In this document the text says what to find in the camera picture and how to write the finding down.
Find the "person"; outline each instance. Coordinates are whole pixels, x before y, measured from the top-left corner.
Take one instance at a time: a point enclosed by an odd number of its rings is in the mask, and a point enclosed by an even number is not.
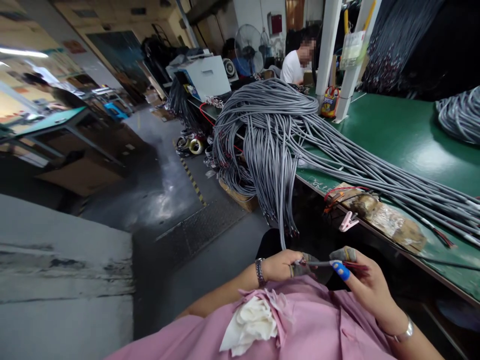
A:
[[[364,266],[355,275],[332,262],[351,292],[328,291],[311,273],[294,276],[292,264],[307,254],[283,250],[107,359],[443,359],[397,306],[375,261],[350,247],[334,254]]]
[[[70,110],[88,106],[85,101],[74,93],[59,87],[50,86],[48,82],[38,75],[25,72],[23,81],[44,93],[50,93],[58,102],[58,104],[53,103],[49,105],[52,109]]]
[[[280,79],[289,84],[303,85],[304,72],[314,57],[316,46],[317,40],[310,33],[305,33],[300,47],[285,56]]]

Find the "concrete floor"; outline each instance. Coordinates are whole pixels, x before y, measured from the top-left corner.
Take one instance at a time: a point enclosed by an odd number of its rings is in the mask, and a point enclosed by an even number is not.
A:
[[[173,146],[183,128],[178,120],[162,122],[146,108],[124,122],[150,149],[127,158],[129,176],[92,195],[82,217],[133,234],[139,339],[251,264],[268,226],[261,212],[245,212],[206,176],[200,155],[185,162],[202,205]]]

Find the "pink shirt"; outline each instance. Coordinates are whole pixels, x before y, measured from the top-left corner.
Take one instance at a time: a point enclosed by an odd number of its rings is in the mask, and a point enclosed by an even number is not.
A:
[[[271,308],[278,337],[255,341],[235,359],[394,359],[375,319],[350,292],[329,291],[306,275],[269,283],[266,291],[242,292],[240,301],[222,306],[206,318],[182,317],[107,359],[231,359],[230,351],[219,352],[220,345],[236,308],[252,296],[276,303]]]

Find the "watch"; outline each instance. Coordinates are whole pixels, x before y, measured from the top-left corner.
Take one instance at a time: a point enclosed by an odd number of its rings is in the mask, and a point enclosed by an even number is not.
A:
[[[264,274],[262,273],[262,261],[265,260],[260,257],[255,260],[256,278],[258,279],[258,287],[263,288],[267,282],[265,281]]]
[[[408,318],[408,326],[406,328],[406,331],[404,333],[401,333],[400,335],[390,335],[383,331],[383,329],[378,326],[378,323],[377,326],[387,338],[395,340],[397,343],[403,343],[404,341],[410,339],[414,334],[414,323],[412,322],[412,319],[410,318],[410,316],[408,316],[408,314],[406,317]]]

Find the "pink clothespin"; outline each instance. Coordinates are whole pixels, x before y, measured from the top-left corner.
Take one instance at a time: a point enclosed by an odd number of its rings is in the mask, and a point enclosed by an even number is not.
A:
[[[341,225],[340,225],[340,228],[339,230],[344,233],[346,232],[348,229],[352,228],[353,226],[357,225],[359,223],[358,220],[354,220],[352,221],[352,217],[355,219],[357,215],[355,214],[354,216],[354,213],[351,212],[351,211],[348,211],[345,215],[345,217],[343,218],[343,221],[341,222]]]

